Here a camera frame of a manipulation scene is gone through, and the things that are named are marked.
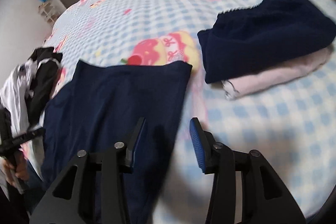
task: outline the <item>pink towel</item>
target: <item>pink towel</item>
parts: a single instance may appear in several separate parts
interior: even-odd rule
[[[326,47],[317,52],[285,61],[256,75],[245,75],[223,80],[222,84],[226,98],[234,100],[244,95],[305,76],[327,62],[331,52],[331,48]]]

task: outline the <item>light blue checkered bedspread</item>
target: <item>light blue checkered bedspread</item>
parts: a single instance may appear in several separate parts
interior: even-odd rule
[[[231,149],[260,150],[306,217],[336,183],[335,54],[307,77],[236,101],[227,101],[221,86],[204,82],[197,32],[211,28],[219,12],[261,1],[81,0],[62,14],[46,42],[64,53],[57,89],[71,80],[79,59],[98,66],[121,59],[151,65],[182,59],[194,65],[155,224],[204,223],[213,177],[198,168],[189,136],[192,117]],[[311,1],[336,18],[335,2]]]

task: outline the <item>navy blue fabric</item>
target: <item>navy blue fabric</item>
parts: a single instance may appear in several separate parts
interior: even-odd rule
[[[28,190],[25,191],[24,200],[27,211],[32,214],[41,198],[44,196],[45,191],[42,189],[42,180],[29,161],[27,161],[27,172],[29,174],[29,179],[25,181],[25,183],[28,186]]]
[[[138,145],[134,172],[124,174],[124,182],[132,224],[146,224],[168,168],[191,68],[182,61],[107,68],[79,61],[73,80],[46,107],[45,186],[78,150],[105,151],[125,141],[145,117],[147,133]]]
[[[263,0],[251,9],[218,15],[198,32],[205,82],[264,70],[327,47],[336,25],[309,0]]]

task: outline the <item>human hand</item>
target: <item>human hand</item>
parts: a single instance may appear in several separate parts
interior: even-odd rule
[[[2,161],[3,170],[6,174],[6,180],[13,187],[16,187],[16,185],[11,175],[11,170],[15,170],[15,176],[17,178],[21,180],[29,179],[29,174],[27,171],[27,161],[21,151],[20,153],[19,152],[17,153],[16,164],[17,164],[17,167],[15,169],[15,167],[9,162],[9,160]]]

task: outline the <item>metal screw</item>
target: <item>metal screw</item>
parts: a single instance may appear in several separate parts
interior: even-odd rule
[[[259,157],[261,155],[261,153],[258,150],[251,150],[250,151],[251,155],[254,157]]]
[[[77,152],[77,156],[78,157],[84,157],[86,155],[86,151],[85,150],[79,150],[78,152]]]
[[[213,145],[213,147],[214,147],[215,149],[221,149],[221,148],[223,147],[223,144],[220,143],[220,142],[216,142],[216,143]]]
[[[117,148],[117,149],[120,149],[120,148],[123,148],[124,147],[124,143],[123,142],[116,142],[114,144],[114,148]]]

